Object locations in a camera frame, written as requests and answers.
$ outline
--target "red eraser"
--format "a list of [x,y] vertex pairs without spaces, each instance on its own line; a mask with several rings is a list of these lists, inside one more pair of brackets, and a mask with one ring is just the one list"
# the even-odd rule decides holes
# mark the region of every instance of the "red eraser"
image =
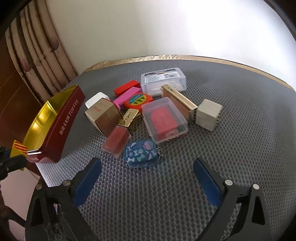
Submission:
[[117,96],[121,96],[124,92],[126,92],[127,90],[129,90],[132,87],[137,87],[137,88],[141,88],[140,83],[136,80],[131,80],[130,82],[127,82],[126,84],[118,87],[117,89],[114,90],[114,93]]
[[151,120],[157,131],[158,140],[167,138],[170,133],[175,133],[178,124],[166,107],[160,107],[151,113]]

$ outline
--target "clear plastic box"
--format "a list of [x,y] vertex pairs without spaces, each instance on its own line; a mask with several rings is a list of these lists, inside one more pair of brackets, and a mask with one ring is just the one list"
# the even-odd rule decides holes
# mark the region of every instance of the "clear plastic box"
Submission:
[[168,97],[142,105],[149,135],[156,143],[176,138],[188,131],[188,123]]
[[141,75],[143,93],[150,96],[161,95],[161,86],[169,84],[175,90],[186,90],[186,77],[179,68],[163,69]]

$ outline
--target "blue pouch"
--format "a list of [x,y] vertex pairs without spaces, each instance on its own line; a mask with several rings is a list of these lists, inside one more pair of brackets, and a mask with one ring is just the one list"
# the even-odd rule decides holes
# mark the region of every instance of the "blue pouch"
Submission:
[[128,145],[123,159],[130,167],[150,167],[163,156],[162,149],[151,139],[141,140]]

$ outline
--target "table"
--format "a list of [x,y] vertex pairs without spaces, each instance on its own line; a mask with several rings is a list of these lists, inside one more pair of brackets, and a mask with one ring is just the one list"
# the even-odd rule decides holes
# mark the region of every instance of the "table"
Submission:
[[[259,184],[277,240],[296,213],[296,95],[294,90],[239,67],[191,60],[146,61],[85,72],[78,84],[86,100],[142,73],[178,67],[186,76],[184,95],[195,104],[209,99],[223,106],[219,125],[209,132],[190,123],[188,133],[162,143],[157,167],[132,169],[120,158],[100,151],[105,141],[80,108],[56,164],[37,164],[48,186],[72,179],[92,157],[102,160],[102,174],[86,203],[79,207],[101,241],[195,240],[216,208],[211,206],[193,173],[202,157],[224,179],[241,186]],[[143,120],[132,140],[147,138]],[[225,229],[228,237],[239,205]]]

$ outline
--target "patterned curtain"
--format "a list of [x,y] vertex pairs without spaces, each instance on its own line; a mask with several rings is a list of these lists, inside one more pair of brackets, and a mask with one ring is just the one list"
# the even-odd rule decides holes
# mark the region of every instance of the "patterned curtain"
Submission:
[[13,20],[5,37],[17,71],[41,104],[76,77],[45,0],[31,1]]

